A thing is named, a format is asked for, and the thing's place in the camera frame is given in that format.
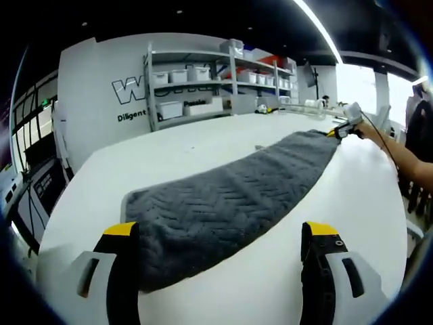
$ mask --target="textured towel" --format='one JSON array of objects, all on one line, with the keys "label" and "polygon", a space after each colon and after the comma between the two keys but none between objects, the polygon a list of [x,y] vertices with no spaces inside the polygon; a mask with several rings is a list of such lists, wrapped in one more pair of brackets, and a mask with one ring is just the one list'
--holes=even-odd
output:
[{"label": "textured towel", "polygon": [[129,193],[140,229],[140,289],[153,291],[232,256],[285,217],[320,178],[340,142],[297,132],[243,159]]}]

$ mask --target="laboratory room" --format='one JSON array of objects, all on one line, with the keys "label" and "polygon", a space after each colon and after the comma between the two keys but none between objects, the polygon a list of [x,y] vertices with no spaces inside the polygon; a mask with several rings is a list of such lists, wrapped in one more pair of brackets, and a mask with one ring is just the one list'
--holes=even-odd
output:
[{"label": "laboratory room", "polygon": [[420,0],[10,5],[7,323],[431,318]]}]

